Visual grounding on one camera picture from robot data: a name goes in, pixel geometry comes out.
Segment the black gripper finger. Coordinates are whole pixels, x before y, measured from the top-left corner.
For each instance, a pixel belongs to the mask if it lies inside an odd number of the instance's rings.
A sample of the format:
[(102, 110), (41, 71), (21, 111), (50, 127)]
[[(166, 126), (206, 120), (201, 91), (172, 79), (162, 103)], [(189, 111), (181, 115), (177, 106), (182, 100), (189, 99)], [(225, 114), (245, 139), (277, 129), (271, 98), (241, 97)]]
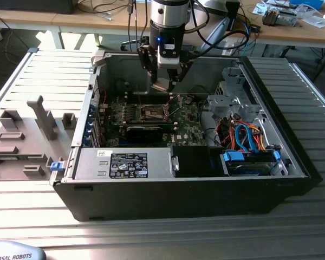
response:
[(187, 72), (189, 71), (192, 65), (193, 65), (193, 61), (180, 63), (180, 67), (181, 67), (180, 73), (178, 73), (177, 69), (167, 69), (167, 73), (169, 76), (167, 90), (174, 90), (176, 84), (178, 82), (181, 82), (184, 79), (184, 77), (186, 76)]
[(151, 77), (151, 83), (155, 83), (158, 77), (157, 51), (149, 44), (142, 44), (137, 52), (142, 68), (147, 70)]

